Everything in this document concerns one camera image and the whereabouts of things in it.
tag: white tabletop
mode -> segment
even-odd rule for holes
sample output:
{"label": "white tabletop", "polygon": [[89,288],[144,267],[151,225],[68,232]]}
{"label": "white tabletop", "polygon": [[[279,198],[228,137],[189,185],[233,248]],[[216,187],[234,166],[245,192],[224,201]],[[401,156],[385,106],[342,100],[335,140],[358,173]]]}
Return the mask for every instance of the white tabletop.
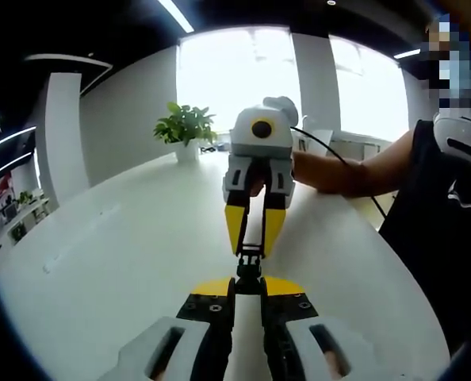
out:
{"label": "white tabletop", "polygon": [[[235,275],[221,191],[226,168],[223,153],[197,165],[153,160],[79,195],[13,249],[0,268],[2,300],[53,379],[96,379],[121,346],[175,316],[197,283]],[[249,237],[258,237],[261,206],[260,198],[252,202]],[[344,198],[298,184],[263,267],[303,286],[320,314],[358,331],[396,371],[430,379],[447,365],[442,330],[419,286]],[[238,296],[225,379],[270,379],[258,309],[258,297]]]}

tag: white flower pot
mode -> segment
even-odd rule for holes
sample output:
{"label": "white flower pot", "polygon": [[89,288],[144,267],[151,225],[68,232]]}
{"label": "white flower pot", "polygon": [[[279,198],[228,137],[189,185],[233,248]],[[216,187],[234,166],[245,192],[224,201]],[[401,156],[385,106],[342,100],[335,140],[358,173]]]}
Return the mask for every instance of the white flower pot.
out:
{"label": "white flower pot", "polygon": [[187,146],[180,141],[174,143],[175,157],[178,159],[178,163],[192,163],[198,161],[198,140],[190,140]]}

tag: ceiling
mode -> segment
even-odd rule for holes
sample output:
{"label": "ceiling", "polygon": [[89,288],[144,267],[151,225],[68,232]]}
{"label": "ceiling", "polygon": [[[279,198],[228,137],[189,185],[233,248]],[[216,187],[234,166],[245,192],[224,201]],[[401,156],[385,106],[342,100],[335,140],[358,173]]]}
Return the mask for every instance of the ceiling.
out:
{"label": "ceiling", "polygon": [[[174,0],[195,31],[231,25],[289,25],[293,33],[326,37],[336,34],[392,56],[416,48],[381,24],[325,0]],[[427,13],[413,0],[372,0],[399,14],[422,33]],[[70,0],[69,2],[0,2],[0,139],[24,128],[36,98],[52,71],[78,71],[83,84],[100,68],[68,61],[29,61],[37,53],[88,57],[113,65],[111,75],[176,44],[185,33],[157,0]],[[425,77],[420,61],[404,67]],[[0,148],[0,167],[34,149],[34,134]]]}

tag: bright window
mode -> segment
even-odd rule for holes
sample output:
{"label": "bright window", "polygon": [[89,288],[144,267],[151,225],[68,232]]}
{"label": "bright window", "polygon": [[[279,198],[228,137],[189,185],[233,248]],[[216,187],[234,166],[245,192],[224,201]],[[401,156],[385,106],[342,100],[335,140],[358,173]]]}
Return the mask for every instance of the bright window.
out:
{"label": "bright window", "polygon": [[408,131],[403,73],[396,61],[330,36],[336,64],[341,130],[395,141]]}
{"label": "bright window", "polygon": [[178,50],[178,103],[209,107],[213,129],[231,129],[242,109],[287,96],[301,117],[292,38],[286,28],[222,29],[185,37]]}

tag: black shirt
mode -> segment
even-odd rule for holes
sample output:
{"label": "black shirt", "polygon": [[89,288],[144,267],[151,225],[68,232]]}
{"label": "black shirt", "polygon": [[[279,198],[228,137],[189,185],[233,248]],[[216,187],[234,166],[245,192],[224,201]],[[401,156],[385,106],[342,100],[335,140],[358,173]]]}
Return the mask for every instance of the black shirt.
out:
{"label": "black shirt", "polygon": [[471,167],[415,127],[411,167],[380,234],[427,296],[452,352],[471,337]]}

